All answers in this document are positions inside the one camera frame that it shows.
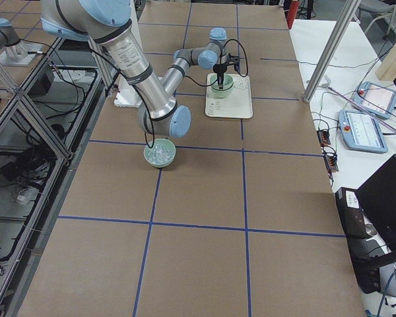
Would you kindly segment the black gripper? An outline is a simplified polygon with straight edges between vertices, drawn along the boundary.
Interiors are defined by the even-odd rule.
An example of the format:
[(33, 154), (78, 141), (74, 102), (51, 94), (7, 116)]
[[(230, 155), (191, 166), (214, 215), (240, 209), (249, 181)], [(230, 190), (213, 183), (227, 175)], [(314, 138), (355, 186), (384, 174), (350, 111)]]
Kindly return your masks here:
[(213, 66), (213, 71), (217, 74), (217, 85), (218, 89), (224, 88), (224, 74), (227, 71), (227, 63), (217, 63)]

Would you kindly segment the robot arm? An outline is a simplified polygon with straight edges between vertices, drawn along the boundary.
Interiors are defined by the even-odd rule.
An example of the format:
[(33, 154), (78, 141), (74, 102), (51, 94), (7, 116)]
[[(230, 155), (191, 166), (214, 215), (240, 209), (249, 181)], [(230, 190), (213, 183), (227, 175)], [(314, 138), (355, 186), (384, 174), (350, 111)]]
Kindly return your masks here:
[(178, 50), (165, 76), (158, 78), (132, 33), (129, 1), (42, 1), (41, 8), (46, 32), (70, 40), (93, 40), (107, 49), (143, 101), (138, 122), (146, 133), (183, 137), (191, 125), (191, 112), (178, 104), (173, 93), (187, 70), (194, 65), (213, 69), (219, 80), (226, 71), (223, 28), (213, 28), (204, 47)]

